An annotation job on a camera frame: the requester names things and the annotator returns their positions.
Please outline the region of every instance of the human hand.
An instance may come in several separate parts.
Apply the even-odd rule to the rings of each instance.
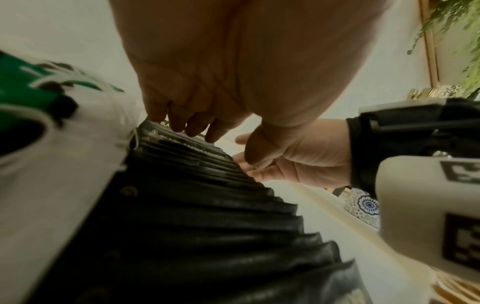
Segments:
[[[249,136],[240,135],[235,142],[244,145]],[[319,119],[266,168],[249,165],[243,152],[233,160],[258,182],[287,180],[319,188],[347,186],[352,172],[349,128],[345,120]]]
[[[362,65],[388,0],[110,0],[148,117],[215,142],[251,113],[268,165]]]

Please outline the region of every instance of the stack of vinyl records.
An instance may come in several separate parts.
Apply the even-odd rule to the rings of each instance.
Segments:
[[[149,121],[138,135],[28,303],[371,302],[355,262],[220,148]]]

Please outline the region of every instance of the hand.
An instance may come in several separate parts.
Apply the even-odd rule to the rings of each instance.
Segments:
[[[150,119],[208,142],[262,117],[256,167],[285,153],[362,65],[388,0],[110,0]]]
[[[244,145],[249,136],[240,135],[235,142]],[[349,128],[345,120],[316,120],[306,134],[263,169],[247,164],[243,152],[233,160],[258,182],[287,180],[319,188],[347,186],[352,172]]]

